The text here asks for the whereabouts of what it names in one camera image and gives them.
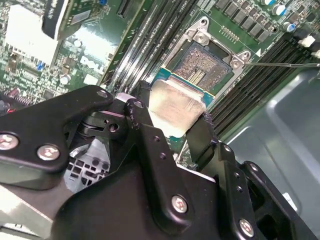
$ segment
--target white connector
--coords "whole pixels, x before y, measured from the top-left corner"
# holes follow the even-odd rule
[[[305,37],[304,39],[298,41],[298,43],[302,46],[304,46],[305,48],[309,48],[314,42],[316,41],[316,39],[309,35],[307,37]]]

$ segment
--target blue connector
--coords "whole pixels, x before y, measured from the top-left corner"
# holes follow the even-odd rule
[[[37,71],[41,71],[42,69],[44,69],[44,67],[45,67],[45,63],[42,62],[42,61],[40,61],[40,62],[38,62],[38,64],[36,65],[36,70],[37,70]]]
[[[106,5],[108,3],[108,0],[100,0],[100,5]]]

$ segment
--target heatsink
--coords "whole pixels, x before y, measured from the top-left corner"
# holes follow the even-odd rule
[[[61,43],[42,32],[40,16],[19,4],[12,5],[8,15],[5,43],[12,46],[12,52],[53,65]]]

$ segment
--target capacitor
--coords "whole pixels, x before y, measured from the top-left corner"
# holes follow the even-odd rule
[[[267,6],[270,6],[270,5],[274,4],[275,2],[276,2],[276,0],[261,0],[261,4],[267,5]]]
[[[77,48],[82,46],[82,42],[79,39],[74,40],[73,45]]]
[[[60,78],[60,83],[63,84],[63,85],[66,85],[70,82],[71,80],[71,76],[70,75],[63,75],[61,78]]]
[[[285,14],[286,10],[285,5],[277,4],[272,8],[272,14],[275,16],[282,16]]]
[[[296,25],[288,21],[285,22],[282,27],[283,27],[283,30],[285,30],[287,33],[292,33],[294,30],[296,30]]]
[[[9,98],[14,99],[16,96],[19,95],[19,93],[20,93],[20,89],[17,88],[17,87],[15,87],[14,89],[12,89],[11,91],[9,91],[9,92],[7,93],[7,96],[8,96]]]

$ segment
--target screw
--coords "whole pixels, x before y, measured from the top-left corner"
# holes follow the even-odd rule
[[[248,52],[245,52],[243,55],[242,55],[242,60],[245,60],[249,57],[249,53]]]
[[[231,66],[235,69],[237,69],[239,67],[239,63],[237,61],[234,61],[231,63]]]
[[[108,97],[108,94],[106,91],[104,90],[99,90],[96,92],[100,97],[103,97],[103,98],[107,98]]]
[[[258,172],[258,168],[256,167],[256,165],[250,163],[250,167],[251,167],[254,171]]]
[[[177,196],[177,195],[173,196],[171,199],[171,203],[172,203],[173,208],[178,213],[184,214],[188,210],[188,205],[187,205],[186,201],[180,196]]]
[[[201,20],[201,24],[204,26],[207,25],[207,20],[206,19]]]
[[[10,150],[18,146],[19,140],[11,134],[0,134],[0,150]]]
[[[134,101],[134,105],[136,105],[138,108],[141,108],[141,109],[144,108],[144,105],[142,104],[142,102],[139,102],[139,101]]]
[[[38,157],[44,161],[53,161],[56,160],[59,155],[59,149],[53,145],[43,145],[39,147],[38,151],[36,152]]]
[[[231,148],[228,145],[224,145],[224,149],[227,150],[228,152],[231,152]]]
[[[248,237],[252,238],[255,234],[254,234],[254,229],[252,228],[251,224],[245,220],[245,219],[241,219],[239,221],[240,224],[240,228],[243,231],[243,233],[245,235],[247,235]]]

